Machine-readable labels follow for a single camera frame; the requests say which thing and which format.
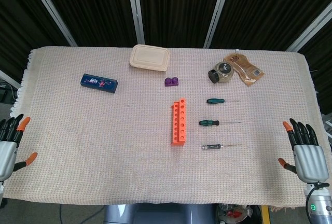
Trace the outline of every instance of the blue box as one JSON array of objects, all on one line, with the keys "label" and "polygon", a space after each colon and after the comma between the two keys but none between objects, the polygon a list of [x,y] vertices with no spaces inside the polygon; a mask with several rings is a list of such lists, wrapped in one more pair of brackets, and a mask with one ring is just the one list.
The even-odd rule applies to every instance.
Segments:
[{"label": "blue box", "polygon": [[87,88],[94,88],[115,93],[116,87],[118,86],[118,81],[95,75],[84,74],[81,80],[81,85]]}]

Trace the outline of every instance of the beige plastic container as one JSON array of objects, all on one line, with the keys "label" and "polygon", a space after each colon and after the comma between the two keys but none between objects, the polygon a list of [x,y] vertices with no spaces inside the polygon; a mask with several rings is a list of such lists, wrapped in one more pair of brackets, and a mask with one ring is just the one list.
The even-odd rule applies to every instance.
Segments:
[{"label": "beige plastic container", "polygon": [[130,56],[130,65],[157,71],[166,71],[170,51],[156,46],[135,45]]}]

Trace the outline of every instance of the floor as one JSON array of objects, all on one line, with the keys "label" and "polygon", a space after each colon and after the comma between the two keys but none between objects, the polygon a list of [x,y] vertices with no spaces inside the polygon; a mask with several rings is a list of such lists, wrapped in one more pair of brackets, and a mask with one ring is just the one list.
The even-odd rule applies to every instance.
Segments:
[{"label": "floor", "polygon": [[[11,105],[0,103],[0,120],[8,119]],[[101,209],[101,206],[62,205],[62,221],[67,223],[81,223],[87,217]],[[0,209],[0,223],[48,223],[60,224],[59,204],[35,203],[9,199],[5,208]],[[85,224],[102,223],[104,212],[100,212]],[[303,207],[270,212],[271,224],[309,224]]]}]

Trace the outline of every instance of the orange toy brick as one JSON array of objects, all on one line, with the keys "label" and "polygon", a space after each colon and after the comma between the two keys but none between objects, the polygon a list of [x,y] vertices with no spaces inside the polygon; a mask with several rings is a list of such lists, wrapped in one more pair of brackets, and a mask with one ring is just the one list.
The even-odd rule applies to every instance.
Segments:
[{"label": "orange toy brick", "polygon": [[174,102],[173,108],[173,141],[172,145],[185,145],[186,141],[186,100],[181,98]]}]

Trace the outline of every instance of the green screwdriver handle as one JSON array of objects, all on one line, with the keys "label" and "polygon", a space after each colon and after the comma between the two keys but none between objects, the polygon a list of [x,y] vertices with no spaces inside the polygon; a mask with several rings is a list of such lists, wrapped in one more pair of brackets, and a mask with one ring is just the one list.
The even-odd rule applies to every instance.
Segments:
[{"label": "green screwdriver handle", "polygon": [[219,125],[219,121],[216,120],[216,121],[213,121],[213,120],[202,120],[202,121],[199,121],[198,123],[199,125],[203,125],[205,127],[209,127],[211,125]]},{"label": "green screwdriver handle", "polygon": [[224,99],[208,99],[206,101],[208,104],[218,104],[218,103],[224,103]]}]

